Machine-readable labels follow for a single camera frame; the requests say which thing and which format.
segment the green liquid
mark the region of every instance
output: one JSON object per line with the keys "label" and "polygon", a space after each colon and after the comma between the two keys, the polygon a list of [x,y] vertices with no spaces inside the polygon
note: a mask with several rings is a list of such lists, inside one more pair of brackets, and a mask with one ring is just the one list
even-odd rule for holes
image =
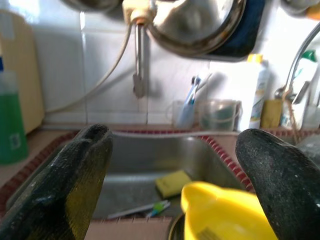
{"label": "green liquid", "polygon": [[28,156],[18,94],[0,95],[0,164],[11,164]]}

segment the white bottle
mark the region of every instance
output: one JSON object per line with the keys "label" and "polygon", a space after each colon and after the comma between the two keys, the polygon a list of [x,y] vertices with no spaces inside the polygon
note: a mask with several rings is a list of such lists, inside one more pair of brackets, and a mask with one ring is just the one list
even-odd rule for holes
{"label": "white bottle", "polygon": [[[294,80],[292,84],[293,93],[298,94],[305,82],[313,82],[313,78],[316,75],[318,69],[318,62],[316,59],[316,51],[315,50],[307,50],[302,58],[299,60],[299,64],[297,66],[297,70],[294,73]],[[296,129],[300,130],[303,127],[306,108],[308,105],[310,93],[313,92],[313,97],[310,99],[310,103],[316,103],[318,101],[319,96],[319,86],[308,86],[305,90],[304,95],[299,102],[299,104],[292,104],[292,111],[295,118]],[[291,116],[289,111],[289,106],[287,103],[283,104],[281,123],[280,125],[286,129],[292,129]]]}
{"label": "white bottle", "polygon": [[267,63],[262,54],[250,54],[247,59],[244,84],[248,84],[243,93],[242,114],[239,117],[238,130],[260,128],[261,113],[265,102],[265,94],[270,78]]}

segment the yellow plastic container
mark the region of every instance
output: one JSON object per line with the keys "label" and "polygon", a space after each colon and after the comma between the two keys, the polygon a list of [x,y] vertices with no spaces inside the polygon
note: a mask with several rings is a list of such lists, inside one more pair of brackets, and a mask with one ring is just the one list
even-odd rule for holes
{"label": "yellow plastic container", "polygon": [[252,193],[193,182],[181,195],[185,240],[277,240]]}

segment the yellow sponge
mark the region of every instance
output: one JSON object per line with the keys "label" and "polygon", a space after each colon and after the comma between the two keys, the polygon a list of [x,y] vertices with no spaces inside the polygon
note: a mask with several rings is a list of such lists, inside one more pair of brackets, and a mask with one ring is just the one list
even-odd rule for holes
{"label": "yellow sponge", "polygon": [[155,180],[155,185],[160,191],[162,197],[169,198],[179,195],[184,185],[192,182],[185,171],[180,170]]}

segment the red tile edging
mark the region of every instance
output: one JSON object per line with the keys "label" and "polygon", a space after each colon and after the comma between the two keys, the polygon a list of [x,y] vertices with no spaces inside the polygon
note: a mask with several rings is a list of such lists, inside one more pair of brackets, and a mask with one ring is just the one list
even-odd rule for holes
{"label": "red tile edging", "polygon": [[[278,137],[291,136],[290,130],[272,130],[265,129],[265,131],[274,134]],[[125,130],[123,133],[130,134],[182,134],[189,133],[189,131],[181,130]],[[57,149],[57,147],[66,141],[73,139],[77,132],[67,133],[53,140],[47,147],[45,147],[37,156],[35,156],[29,163],[27,163],[16,175],[8,180],[2,187],[0,187],[0,222],[6,213],[6,204],[9,198],[14,192],[23,184],[25,180]],[[316,130],[302,130],[301,136],[307,137],[312,134],[320,134],[320,129]],[[236,178],[245,186],[245,189],[249,192],[254,192],[254,188],[248,176],[243,172],[241,167],[234,162],[234,160],[227,154],[227,152],[209,135],[198,136],[208,143],[212,149],[219,155],[221,161],[223,161],[227,167],[234,173]]]}

